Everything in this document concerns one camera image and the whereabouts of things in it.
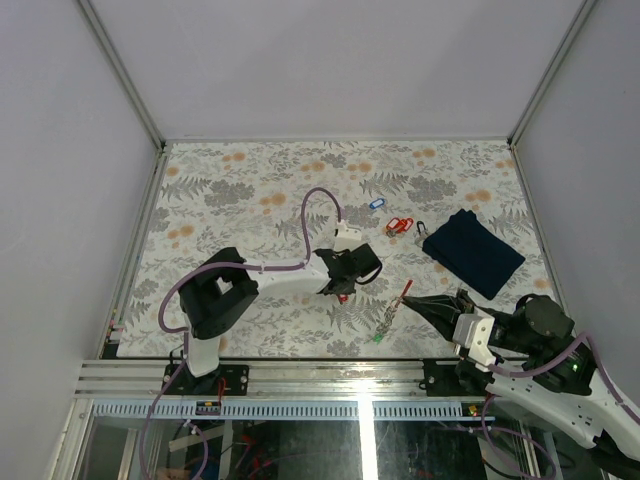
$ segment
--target table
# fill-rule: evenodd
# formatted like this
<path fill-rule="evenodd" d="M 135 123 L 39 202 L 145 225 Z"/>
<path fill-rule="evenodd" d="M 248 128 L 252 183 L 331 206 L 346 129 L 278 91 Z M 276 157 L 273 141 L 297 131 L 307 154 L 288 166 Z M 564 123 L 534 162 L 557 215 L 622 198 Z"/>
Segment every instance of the table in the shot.
<path fill-rule="evenodd" d="M 527 293 L 552 295 L 545 262 L 504 141 L 365 141 L 175 143 L 140 257 L 119 357 L 160 356 L 180 335 L 157 323 L 165 292 L 221 248 L 255 259 L 304 254 L 300 204 L 314 186 L 340 200 L 346 220 L 384 264 L 373 283 L 340 305 L 336 297 L 258 298 L 222 338 L 223 357 L 450 357 L 451 346 L 420 316 L 400 307 L 391 330 L 372 341 L 392 298 L 413 279 L 411 295 L 454 294 L 462 284 L 415 245 L 415 227 L 389 238 L 392 217 L 422 220 L 431 232 L 461 208 L 474 211 L 526 261 L 493 301 L 470 290 L 479 305 L 512 311 Z M 369 203 L 383 197 L 386 205 Z M 335 211 L 322 194 L 311 198 L 313 248 L 331 248 Z M 166 321 L 185 323 L 177 297 Z"/>

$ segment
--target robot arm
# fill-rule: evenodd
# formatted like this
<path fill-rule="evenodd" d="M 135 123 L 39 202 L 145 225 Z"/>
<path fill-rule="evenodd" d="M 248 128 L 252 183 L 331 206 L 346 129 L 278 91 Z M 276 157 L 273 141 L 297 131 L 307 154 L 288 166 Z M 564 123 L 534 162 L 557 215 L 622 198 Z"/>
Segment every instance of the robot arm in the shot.
<path fill-rule="evenodd" d="M 640 474 L 640 425 L 607 388 L 605 374 L 587 345 L 580 344 L 548 371 L 524 373 L 548 364 L 575 340 L 573 320 L 549 297 L 527 295 L 513 314 L 480 308 L 465 291 L 455 297 L 405 297 L 403 303 L 454 343 L 462 359 L 456 368 L 462 385 L 509 398 L 557 426 L 589 449 L 604 470 L 621 478 Z M 505 372 L 498 367 L 503 359 L 490 347 L 528 358 Z M 624 405 L 640 414 L 620 395 Z"/>
<path fill-rule="evenodd" d="M 218 262 L 260 265 L 225 248 L 205 265 Z M 302 294 L 349 295 L 359 278 L 377 275 L 382 263 L 368 244 L 354 250 L 315 250 L 303 268 L 296 261 L 270 261 L 268 270 L 214 268 L 179 290 L 180 306 L 189 320 L 187 365 L 194 377 L 218 368 L 220 336 L 233 327 L 258 297 Z"/>

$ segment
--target connector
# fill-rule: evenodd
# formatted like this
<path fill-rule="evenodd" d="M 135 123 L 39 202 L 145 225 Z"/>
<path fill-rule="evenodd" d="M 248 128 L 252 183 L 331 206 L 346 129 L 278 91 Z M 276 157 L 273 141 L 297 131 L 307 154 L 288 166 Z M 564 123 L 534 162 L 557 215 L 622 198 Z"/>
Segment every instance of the connector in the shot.
<path fill-rule="evenodd" d="M 345 220 L 340 220 L 336 225 L 336 238 L 333 246 L 335 252 L 343 250 L 355 250 L 362 245 L 362 230 L 352 228 Z"/>

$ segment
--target dark blue towel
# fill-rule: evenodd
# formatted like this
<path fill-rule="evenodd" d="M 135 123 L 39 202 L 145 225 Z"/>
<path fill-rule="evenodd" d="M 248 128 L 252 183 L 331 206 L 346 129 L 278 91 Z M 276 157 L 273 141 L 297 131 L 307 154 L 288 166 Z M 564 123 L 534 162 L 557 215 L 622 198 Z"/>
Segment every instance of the dark blue towel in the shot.
<path fill-rule="evenodd" d="M 493 299 L 524 257 L 460 210 L 427 237 L 422 251 L 485 298 Z"/>

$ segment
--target white wall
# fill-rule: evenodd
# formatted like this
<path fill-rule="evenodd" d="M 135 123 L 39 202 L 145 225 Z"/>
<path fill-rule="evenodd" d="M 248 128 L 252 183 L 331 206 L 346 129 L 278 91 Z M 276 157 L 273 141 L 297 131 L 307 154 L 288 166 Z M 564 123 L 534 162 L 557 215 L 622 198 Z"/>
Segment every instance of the white wall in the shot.
<path fill-rule="evenodd" d="M 582 0 L 93 0 L 167 138 L 502 136 Z"/>
<path fill-rule="evenodd" d="M 71 0 L 0 6 L 0 477 L 41 478 L 153 148 Z"/>
<path fill-rule="evenodd" d="M 519 152 L 571 313 L 640 402 L 640 2 L 596 8 Z"/>

